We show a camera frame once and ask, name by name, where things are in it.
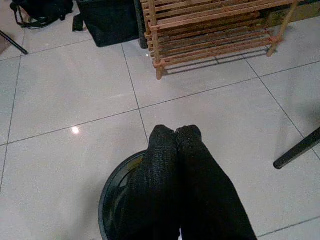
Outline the brown cardboard box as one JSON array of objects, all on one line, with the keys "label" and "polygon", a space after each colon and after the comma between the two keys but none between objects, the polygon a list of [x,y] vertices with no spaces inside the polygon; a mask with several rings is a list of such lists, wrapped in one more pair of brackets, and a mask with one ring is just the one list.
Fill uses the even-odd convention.
[{"label": "brown cardboard box", "polygon": [[[282,5],[260,10],[260,17],[265,20],[268,27],[279,26],[289,13],[291,5]],[[289,22],[297,22],[320,16],[320,0],[301,1],[294,10]]]}]

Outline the black fabric storage bag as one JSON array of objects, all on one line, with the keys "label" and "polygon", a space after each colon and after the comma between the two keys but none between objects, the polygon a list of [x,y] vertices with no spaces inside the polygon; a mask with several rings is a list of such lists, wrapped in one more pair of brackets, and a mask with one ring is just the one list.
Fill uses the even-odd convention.
[{"label": "black fabric storage bag", "polygon": [[75,0],[79,14],[73,17],[72,31],[91,34],[97,47],[138,39],[135,0]]}]

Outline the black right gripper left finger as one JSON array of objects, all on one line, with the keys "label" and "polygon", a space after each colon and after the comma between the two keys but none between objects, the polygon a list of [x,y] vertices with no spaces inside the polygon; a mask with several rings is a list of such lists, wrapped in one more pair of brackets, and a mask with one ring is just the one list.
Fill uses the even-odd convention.
[{"label": "black right gripper left finger", "polygon": [[174,131],[154,127],[142,162],[129,178],[119,240],[178,240],[180,176]]}]

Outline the black backpack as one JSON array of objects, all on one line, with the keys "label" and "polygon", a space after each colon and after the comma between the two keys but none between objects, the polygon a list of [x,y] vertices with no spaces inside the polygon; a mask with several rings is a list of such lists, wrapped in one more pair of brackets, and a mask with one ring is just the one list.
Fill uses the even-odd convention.
[{"label": "black backpack", "polygon": [[[57,20],[64,21],[73,12],[73,7],[73,0],[12,0],[10,4],[21,28],[44,28]],[[35,21],[24,21],[22,10]]]}]

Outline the black metal table leg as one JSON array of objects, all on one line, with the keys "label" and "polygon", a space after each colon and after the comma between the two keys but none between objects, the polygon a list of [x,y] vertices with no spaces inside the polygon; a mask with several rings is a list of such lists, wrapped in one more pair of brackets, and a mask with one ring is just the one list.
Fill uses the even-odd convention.
[{"label": "black metal table leg", "polygon": [[320,127],[309,134],[306,138],[304,138],[301,142],[296,144],[293,148],[291,148],[288,152],[282,155],[273,163],[273,167],[277,170],[282,169],[284,166],[288,165],[314,146],[320,143]]}]

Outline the black tripod leg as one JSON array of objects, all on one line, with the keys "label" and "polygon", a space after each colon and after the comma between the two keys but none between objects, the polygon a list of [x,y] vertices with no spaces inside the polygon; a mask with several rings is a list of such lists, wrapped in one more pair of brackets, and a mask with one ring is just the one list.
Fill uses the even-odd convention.
[{"label": "black tripod leg", "polygon": [[28,55],[29,52],[25,50],[22,46],[20,46],[17,42],[15,42],[11,37],[9,37],[6,33],[0,30],[0,36],[2,36],[7,42],[13,45],[16,49],[18,49],[24,55]]}]

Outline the wooden slatted shoe rack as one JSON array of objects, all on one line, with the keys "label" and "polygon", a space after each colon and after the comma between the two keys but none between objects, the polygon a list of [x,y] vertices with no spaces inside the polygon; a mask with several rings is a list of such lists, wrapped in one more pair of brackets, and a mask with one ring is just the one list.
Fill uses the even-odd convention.
[{"label": "wooden slatted shoe rack", "polygon": [[[140,0],[156,78],[166,67],[270,46],[270,57],[303,0]],[[289,6],[278,34],[261,12]]]}]

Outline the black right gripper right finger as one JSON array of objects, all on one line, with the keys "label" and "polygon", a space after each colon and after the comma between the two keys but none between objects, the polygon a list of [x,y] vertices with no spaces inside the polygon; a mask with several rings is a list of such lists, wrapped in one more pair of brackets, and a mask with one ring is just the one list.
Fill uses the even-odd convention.
[{"label": "black right gripper right finger", "polygon": [[196,125],[175,132],[186,215],[183,240],[258,240],[238,193]]}]

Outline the black upright post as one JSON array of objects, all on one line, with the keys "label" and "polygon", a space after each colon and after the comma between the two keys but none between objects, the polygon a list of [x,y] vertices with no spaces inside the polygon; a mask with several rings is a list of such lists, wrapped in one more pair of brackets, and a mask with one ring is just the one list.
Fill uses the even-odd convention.
[{"label": "black upright post", "polygon": [[143,16],[143,9],[140,0],[134,0],[135,13],[137,18],[138,35],[139,35],[139,45],[142,49],[147,49],[147,39],[145,37],[146,27]]}]

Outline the round black rubbish bin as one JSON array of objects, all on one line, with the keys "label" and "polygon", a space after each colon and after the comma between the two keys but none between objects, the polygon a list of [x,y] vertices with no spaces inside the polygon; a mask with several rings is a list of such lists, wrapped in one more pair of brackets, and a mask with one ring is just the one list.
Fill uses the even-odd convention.
[{"label": "round black rubbish bin", "polygon": [[118,240],[131,228],[147,225],[150,193],[140,168],[146,150],[124,160],[107,179],[98,205],[98,225],[103,240]]}]

